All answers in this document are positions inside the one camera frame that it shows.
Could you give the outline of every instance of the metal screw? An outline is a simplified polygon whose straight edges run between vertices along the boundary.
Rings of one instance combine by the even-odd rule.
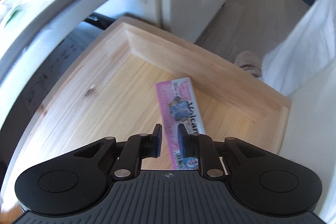
[[[119,169],[116,172],[114,172],[114,175],[118,178],[125,178],[128,177],[131,174],[131,172],[127,169]]]
[[[211,176],[213,178],[221,177],[224,173],[222,170],[219,169],[210,169],[207,171],[208,176]]]

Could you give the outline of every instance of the white cloth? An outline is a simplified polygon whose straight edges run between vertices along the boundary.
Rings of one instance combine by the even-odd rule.
[[[285,41],[265,55],[263,81],[285,96],[327,66],[336,54],[336,0],[316,0]]]

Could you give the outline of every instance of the beige slipper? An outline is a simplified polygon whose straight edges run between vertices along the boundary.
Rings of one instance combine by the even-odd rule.
[[[253,52],[241,52],[234,64],[254,77],[261,77],[261,59]]]

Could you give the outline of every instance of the barcode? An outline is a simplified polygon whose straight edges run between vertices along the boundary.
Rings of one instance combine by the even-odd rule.
[[[174,152],[174,156],[175,156],[175,161],[177,163],[177,169],[179,170],[183,169],[184,165],[183,165],[183,158],[181,154],[178,152]]]

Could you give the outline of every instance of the crosshair marking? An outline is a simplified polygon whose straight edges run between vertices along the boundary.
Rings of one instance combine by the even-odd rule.
[[[165,174],[165,177],[167,177],[167,178],[171,178],[171,177],[173,177],[174,175],[172,174],[172,173],[167,173],[167,174]]]

